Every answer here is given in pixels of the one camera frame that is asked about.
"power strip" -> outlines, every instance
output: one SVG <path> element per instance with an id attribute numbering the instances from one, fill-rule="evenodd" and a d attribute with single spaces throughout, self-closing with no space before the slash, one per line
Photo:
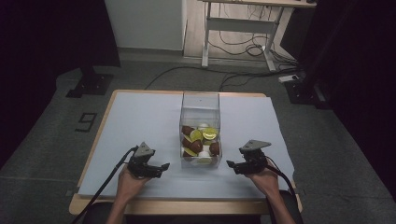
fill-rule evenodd
<path id="1" fill-rule="evenodd" d="M 299 78 L 296 75 L 291 75 L 291 76 L 286 76 L 286 77 L 280 77 L 278 80 L 280 83 L 284 83 L 287 81 L 295 81 L 298 80 Z"/>

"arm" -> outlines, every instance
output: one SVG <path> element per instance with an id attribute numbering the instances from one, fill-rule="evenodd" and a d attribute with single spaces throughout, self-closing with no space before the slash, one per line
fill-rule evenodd
<path id="1" fill-rule="evenodd" d="M 258 174 L 246 175 L 246 177 L 250 178 L 256 187 L 267 197 L 268 202 L 273 208 L 276 223 L 295 223 L 279 193 L 277 174 L 265 168 Z"/>
<path id="2" fill-rule="evenodd" d="M 120 224 L 126 205 L 143 188 L 150 178 L 138 179 L 132 175 L 126 166 L 119 174 L 116 199 L 111 207 L 106 224 Z"/>

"gray floor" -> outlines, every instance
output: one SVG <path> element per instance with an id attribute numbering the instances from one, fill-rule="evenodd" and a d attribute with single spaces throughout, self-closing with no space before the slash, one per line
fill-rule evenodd
<path id="1" fill-rule="evenodd" d="M 70 223 L 71 195 L 91 150 L 111 92 L 144 89 L 161 72 L 199 61 L 176 56 L 121 55 L 121 68 L 99 67 L 115 75 L 104 96 L 65 98 L 79 70 L 58 77 L 57 91 L 35 127 L 0 171 L 1 223 Z M 261 64 L 212 61 L 211 69 L 266 71 Z M 217 91 L 224 75 L 180 69 L 159 78 L 151 90 Z M 359 147 L 331 110 L 292 105 L 279 76 L 256 78 L 225 91 L 263 92 L 272 98 L 295 166 L 305 223 L 396 223 L 396 203 Z M 233 84 L 246 80 L 240 77 Z M 89 133 L 75 132 L 82 113 L 98 113 Z"/>

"table leg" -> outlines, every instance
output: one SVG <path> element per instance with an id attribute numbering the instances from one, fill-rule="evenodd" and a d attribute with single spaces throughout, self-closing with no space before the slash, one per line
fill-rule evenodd
<path id="1" fill-rule="evenodd" d="M 209 64 L 209 23 L 210 23 L 210 11 L 212 8 L 212 3 L 207 3 L 207 14 L 206 14 L 206 26 L 205 26 L 205 40 L 204 47 L 202 49 L 202 67 L 208 67 Z"/>
<path id="2" fill-rule="evenodd" d="M 274 62 L 272 57 L 270 56 L 270 49 L 271 46 L 274 43 L 274 38 L 276 35 L 276 31 L 277 31 L 277 27 L 279 26 L 279 22 L 280 22 L 280 18 L 282 17 L 283 14 L 283 7 L 279 8 L 279 13 L 276 16 L 276 20 L 274 21 L 274 26 L 272 28 L 271 34 L 270 34 L 270 38 L 267 41 L 267 44 L 262 47 L 263 53 L 264 53 L 264 57 L 265 57 L 265 61 L 267 61 L 268 64 L 268 68 L 270 69 L 270 71 L 274 72 L 276 71 L 276 68 L 274 66 Z"/>

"wooden table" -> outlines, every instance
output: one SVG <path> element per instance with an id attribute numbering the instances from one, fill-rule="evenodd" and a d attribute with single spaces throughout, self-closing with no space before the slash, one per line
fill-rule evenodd
<path id="1" fill-rule="evenodd" d="M 106 119 L 109 115 L 110 109 L 113 105 L 115 97 L 118 92 L 141 92 L 141 93 L 157 93 L 157 94 L 182 94 L 182 91 L 115 91 L 107 106 L 104 118 L 99 127 L 98 133 L 92 145 L 91 153 L 87 159 L 81 178 L 78 182 L 78 187 L 84 179 L 86 171 L 90 165 L 92 155 L 96 149 L 102 130 L 105 127 Z M 238 96 L 238 97 L 265 97 L 262 93 L 233 93 L 222 92 L 221 96 Z M 90 197 L 83 197 L 74 194 L 69 206 L 69 211 L 73 215 L 79 214 L 86 204 L 90 201 Z M 99 197 L 97 202 L 112 202 L 113 198 Z M 151 200 L 151 199 L 134 199 L 130 202 L 125 210 L 125 214 L 135 215 L 259 215 L 268 214 L 268 207 L 263 199 L 256 200 Z"/>
<path id="2" fill-rule="evenodd" d="M 268 64 L 270 71 L 275 71 L 274 62 L 270 56 L 270 49 L 273 45 L 276 35 L 277 27 L 280 18 L 283 14 L 284 7 L 315 7 L 316 4 L 308 4 L 305 0 L 200 0 L 207 2 L 206 14 L 206 27 L 205 27 L 205 40 L 202 52 L 202 67 L 208 67 L 209 60 L 209 31 L 229 31 L 229 32 L 244 32 L 254 34 L 268 34 L 269 39 L 266 45 L 262 47 L 265 61 Z M 237 20 L 229 18 L 213 18 L 211 17 L 212 3 L 226 3 L 226 4 L 240 4 L 240 5 L 256 5 L 256 6 L 269 6 L 279 7 L 279 12 L 274 21 L 252 21 L 252 20 Z"/>

